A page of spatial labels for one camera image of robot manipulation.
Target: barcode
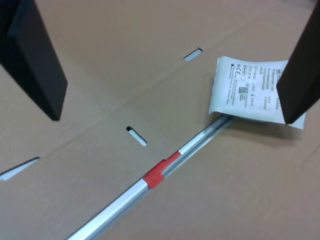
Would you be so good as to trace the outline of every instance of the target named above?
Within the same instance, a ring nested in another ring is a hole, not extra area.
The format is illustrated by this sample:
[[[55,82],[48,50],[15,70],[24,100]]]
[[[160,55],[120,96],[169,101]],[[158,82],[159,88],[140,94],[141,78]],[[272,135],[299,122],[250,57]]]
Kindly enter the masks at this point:
[[[248,87],[239,87],[239,93],[240,94],[247,94],[248,93]]]

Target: cardboard box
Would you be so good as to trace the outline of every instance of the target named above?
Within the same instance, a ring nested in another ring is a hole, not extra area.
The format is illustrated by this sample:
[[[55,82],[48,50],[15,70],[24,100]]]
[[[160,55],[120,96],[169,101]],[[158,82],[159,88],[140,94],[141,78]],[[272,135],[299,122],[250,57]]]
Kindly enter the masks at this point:
[[[1,70],[0,171],[41,157],[0,182],[2,239],[70,236],[215,119],[208,110],[219,57],[288,59],[314,5],[37,4],[69,84],[61,121],[52,122]],[[185,61],[197,47],[203,52]],[[237,121],[101,239],[319,239],[319,108],[303,131]]]

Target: silver pipe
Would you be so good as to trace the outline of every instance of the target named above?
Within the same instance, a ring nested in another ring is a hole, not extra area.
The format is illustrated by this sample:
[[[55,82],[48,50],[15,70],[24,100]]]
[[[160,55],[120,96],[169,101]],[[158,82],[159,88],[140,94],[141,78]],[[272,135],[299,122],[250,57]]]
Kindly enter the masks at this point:
[[[162,175],[167,178],[186,160],[193,156],[199,149],[206,145],[211,139],[227,128],[234,118],[229,115],[221,115],[212,124],[207,126],[188,143],[186,143],[179,152],[181,156],[169,165]],[[73,233],[68,240],[92,240],[103,233],[108,227],[116,222],[120,217],[128,212],[136,203],[144,198],[151,189],[143,178],[139,179],[118,198],[110,203],[104,210],[98,213],[94,218],[88,221],[79,230]]]

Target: white sachet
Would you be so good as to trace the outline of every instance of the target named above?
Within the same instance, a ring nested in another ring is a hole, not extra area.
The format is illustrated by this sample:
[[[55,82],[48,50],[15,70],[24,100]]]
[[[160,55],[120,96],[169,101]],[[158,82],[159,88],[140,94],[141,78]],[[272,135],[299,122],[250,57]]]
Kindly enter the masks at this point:
[[[209,114],[285,124],[277,82],[288,61],[250,62],[223,56],[218,59]],[[303,129],[306,114],[290,126]]]

